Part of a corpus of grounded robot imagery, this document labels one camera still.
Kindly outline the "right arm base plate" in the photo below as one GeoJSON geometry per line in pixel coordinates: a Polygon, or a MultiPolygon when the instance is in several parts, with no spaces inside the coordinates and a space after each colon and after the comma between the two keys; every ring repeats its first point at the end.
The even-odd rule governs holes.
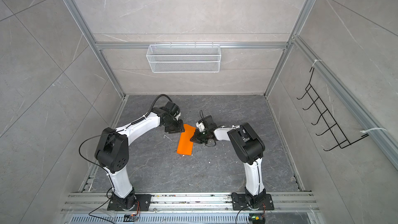
{"type": "Polygon", "coordinates": [[[270,194],[260,194],[251,196],[250,194],[231,193],[232,206],[235,211],[273,211],[275,209],[272,196],[270,194]]]}

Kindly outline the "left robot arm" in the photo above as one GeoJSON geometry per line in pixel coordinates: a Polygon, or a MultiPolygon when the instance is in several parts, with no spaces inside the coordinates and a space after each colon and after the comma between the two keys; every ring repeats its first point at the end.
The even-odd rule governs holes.
{"type": "Polygon", "coordinates": [[[94,156],[112,184],[112,204],[123,210],[135,207],[135,190],[126,170],[132,142],[159,126],[164,126],[169,134],[184,132],[183,121],[179,117],[180,108],[168,102],[166,106],[155,107],[132,123],[102,131],[94,156]]]}

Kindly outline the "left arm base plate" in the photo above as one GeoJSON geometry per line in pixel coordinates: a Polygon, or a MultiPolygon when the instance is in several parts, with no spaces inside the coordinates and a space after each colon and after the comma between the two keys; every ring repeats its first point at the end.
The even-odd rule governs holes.
{"type": "Polygon", "coordinates": [[[112,195],[107,207],[108,211],[148,211],[152,195],[150,194],[130,194],[122,199],[112,195]]]}

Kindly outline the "aluminium mounting rail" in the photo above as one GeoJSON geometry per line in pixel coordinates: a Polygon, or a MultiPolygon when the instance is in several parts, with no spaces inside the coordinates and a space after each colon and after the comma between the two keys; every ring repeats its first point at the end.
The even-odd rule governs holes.
{"type": "MultiPolygon", "coordinates": [[[[137,193],[136,201],[141,211],[147,213],[232,213],[248,206],[244,194],[230,192],[178,192],[178,193],[137,193]]],[[[60,212],[88,213],[95,208],[106,211],[108,205],[119,212],[122,209],[117,202],[104,193],[72,193],[60,212]]],[[[320,209],[311,192],[272,192],[257,207],[250,207],[248,212],[267,213],[319,213],[320,209]]]]}

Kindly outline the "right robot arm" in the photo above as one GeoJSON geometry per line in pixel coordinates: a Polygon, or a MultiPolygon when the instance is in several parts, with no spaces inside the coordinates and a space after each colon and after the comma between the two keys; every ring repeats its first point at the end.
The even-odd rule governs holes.
{"type": "Polygon", "coordinates": [[[198,144],[207,144],[209,140],[231,142],[236,155],[244,164],[246,185],[245,201],[250,208],[258,208],[266,198],[266,190],[262,179],[262,158],[265,145],[248,123],[237,126],[205,126],[197,125],[188,140],[198,144]]]}

